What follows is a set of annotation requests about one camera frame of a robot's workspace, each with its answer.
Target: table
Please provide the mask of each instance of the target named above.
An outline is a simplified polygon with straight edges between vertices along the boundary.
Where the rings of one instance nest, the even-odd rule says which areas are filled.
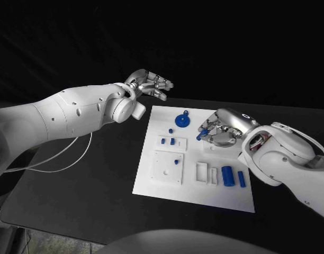
[[[324,110],[142,96],[144,118],[108,124],[93,134],[83,160],[66,171],[27,171],[4,205],[0,221],[24,228],[109,244],[157,229],[206,231],[278,253],[324,251],[324,218],[300,203],[286,185],[273,187],[251,174],[257,213],[132,194],[153,105],[218,110],[232,107],[261,124],[296,127],[324,145]],[[72,139],[46,143],[33,163],[49,159]],[[80,157],[89,135],[38,168],[57,170]]]

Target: robotic hand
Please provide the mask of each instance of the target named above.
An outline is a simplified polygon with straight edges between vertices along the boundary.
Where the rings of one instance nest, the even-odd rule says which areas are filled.
[[[199,140],[219,147],[231,147],[242,139],[239,161],[258,178],[273,186],[283,183],[299,200],[324,216],[324,156],[317,156],[313,146],[294,134],[322,144],[290,126],[274,123],[261,126],[246,114],[229,108],[219,109],[199,128]]]
[[[138,97],[147,93],[166,101],[160,89],[173,87],[170,80],[141,69],[125,83],[69,88],[40,102],[0,108],[0,175],[40,144],[88,135],[131,116],[140,120],[145,106]]]

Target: black background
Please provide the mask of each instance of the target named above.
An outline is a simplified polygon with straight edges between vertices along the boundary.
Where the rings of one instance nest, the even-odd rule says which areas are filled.
[[[324,108],[324,2],[0,1],[0,100],[140,68],[174,82],[168,97]]]

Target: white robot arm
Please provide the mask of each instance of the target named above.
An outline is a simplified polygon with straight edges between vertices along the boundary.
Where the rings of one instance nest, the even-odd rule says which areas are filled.
[[[242,139],[241,162],[258,178],[273,186],[283,183],[299,200],[324,217],[324,156],[317,156],[313,146],[294,131],[319,146],[304,133],[281,123],[261,126],[258,121],[222,108],[199,128],[200,139],[219,147],[231,147]]]
[[[170,80],[141,69],[125,83],[69,88],[40,102],[0,108],[0,175],[40,144],[80,137],[131,116],[140,120],[145,106],[138,97],[147,93],[166,101],[160,89],[173,87]]]

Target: floor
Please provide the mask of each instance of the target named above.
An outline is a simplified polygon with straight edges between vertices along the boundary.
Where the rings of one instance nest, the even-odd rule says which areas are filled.
[[[8,198],[8,194],[0,197],[0,207]],[[30,241],[30,254],[90,254],[103,248],[103,245],[80,241],[67,237],[40,232],[37,230],[18,229],[14,245],[10,254],[24,254],[27,252],[27,233]]]

